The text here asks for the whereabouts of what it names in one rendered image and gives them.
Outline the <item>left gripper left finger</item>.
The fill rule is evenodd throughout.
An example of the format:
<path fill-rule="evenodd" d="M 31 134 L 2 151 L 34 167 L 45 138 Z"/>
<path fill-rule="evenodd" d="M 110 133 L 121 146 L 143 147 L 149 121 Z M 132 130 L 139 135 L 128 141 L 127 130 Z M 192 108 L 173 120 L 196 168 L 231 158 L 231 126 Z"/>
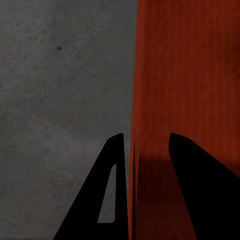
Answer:
<path fill-rule="evenodd" d="M 111 168 L 115 164 L 115 221 L 97 223 Z M 105 143 L 53 240 L 129 240 L 123 133 Z"/>

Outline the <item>storage box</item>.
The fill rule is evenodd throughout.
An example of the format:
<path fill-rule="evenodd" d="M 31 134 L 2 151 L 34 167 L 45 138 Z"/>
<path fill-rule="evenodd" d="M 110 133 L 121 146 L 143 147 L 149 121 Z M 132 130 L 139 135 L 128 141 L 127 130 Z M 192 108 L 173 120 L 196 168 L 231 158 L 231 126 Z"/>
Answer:
<path fill-rule="evenodd" d="M 198 240 L 171 133 L 240 177 L 240 0 L 137 2 L 129 240 Z"/>

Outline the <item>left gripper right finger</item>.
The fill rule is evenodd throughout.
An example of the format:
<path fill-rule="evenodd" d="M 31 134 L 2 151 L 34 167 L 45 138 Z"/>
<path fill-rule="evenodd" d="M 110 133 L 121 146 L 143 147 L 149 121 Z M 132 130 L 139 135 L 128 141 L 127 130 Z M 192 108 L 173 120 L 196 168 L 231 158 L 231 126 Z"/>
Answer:
<path fill-rule="evenodd" d="M 183 135 L 168 151 L 197 240 L 240 240 L 240 177 Z"/>

